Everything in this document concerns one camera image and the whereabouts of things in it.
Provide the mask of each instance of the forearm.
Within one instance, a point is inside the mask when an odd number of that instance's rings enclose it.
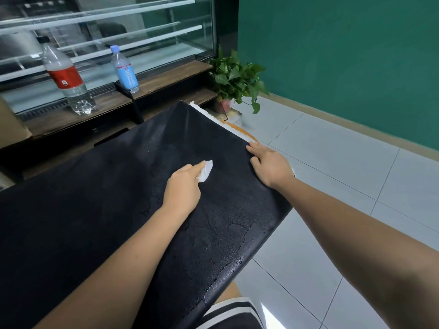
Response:
[[[159,209],[35,328],[130,328],[157,265],[185,217]]]
[[[437,251],[295,178],[284,180],[277,190],[337,269],[388,322],[398,320],[392,319],[389,303],[405,303],[398,305],[401,309],[410,300],[438,301],[438,281],[431,279],[432,272],[439,275]]]

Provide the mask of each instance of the person's left hand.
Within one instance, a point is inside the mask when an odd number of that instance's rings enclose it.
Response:
[[[162,208],[173,210],[186,219],[200,200],[197,177],[205,165],[206,162],[202,161],[194,166],[187,164],[175,171],[166,184]]]

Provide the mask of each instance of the glass panel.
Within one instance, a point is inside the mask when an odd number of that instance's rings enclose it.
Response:
[[[110,45],[136,73],[214,54],[212,0],[0,1],[0,91],[18,113],[63,98],[40,58],[46,35],[74,62],[89,90],[117,80]]]

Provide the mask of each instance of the orange edge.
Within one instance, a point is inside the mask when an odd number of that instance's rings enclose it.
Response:
[[[251,134],[249,134],[248,132],[246,132],[244,129],[242,129],[241,127],[238,127],[238,126],[236,126],[236,125],[234,125],[234,124],[231,124],[230,122],[227,122],[227,121],[223,121],[223,120],[220,120],[222,123],[224,123],[224,124],[228,124],[229,126],[231,126],[232,128],[234,128],[234,129],[236,129],[237,131],[239,131],[239,132],[241,132],[241,133],[243,133],[243,134],[245,134],[245,135],[247,135],[248,137],[250,137],[251,139],[253,139],[255,142],[257,142],[257,143],[259,143],[259,141],[254,137],[254,136],[252,136]]]

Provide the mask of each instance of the green wall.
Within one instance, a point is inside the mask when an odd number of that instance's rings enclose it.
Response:
[[[439,149],[439,0],[240,0],[270,92]]]

